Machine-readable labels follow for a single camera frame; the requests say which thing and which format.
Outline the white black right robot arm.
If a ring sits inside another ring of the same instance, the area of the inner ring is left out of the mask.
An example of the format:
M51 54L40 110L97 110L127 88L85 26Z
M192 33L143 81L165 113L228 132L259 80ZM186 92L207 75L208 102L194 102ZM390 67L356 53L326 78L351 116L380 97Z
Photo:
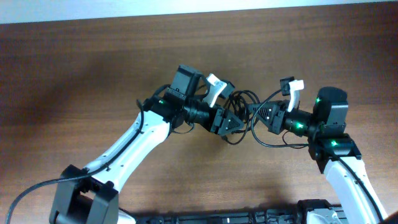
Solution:
M270 133L288 131L307 138L305 147L338 195L348 221L382 223L387 214L369 182L357 145L345 133L347 93L332 86L319 89L311 113L289 110L288 104L267 98L248 108Z

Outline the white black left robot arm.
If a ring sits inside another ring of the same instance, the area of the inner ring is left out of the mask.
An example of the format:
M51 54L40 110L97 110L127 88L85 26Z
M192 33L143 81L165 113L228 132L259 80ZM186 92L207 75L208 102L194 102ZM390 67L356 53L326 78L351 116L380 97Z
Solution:
M119 193L130 175L183 123L199 124L219 136L241 129L243 122L216 104L233 91L229 81L179 65L172 83L138 104L135 122L107 151L83 169L70 165L62 172L68 180L57 186L49 222L135 223L119 207Z

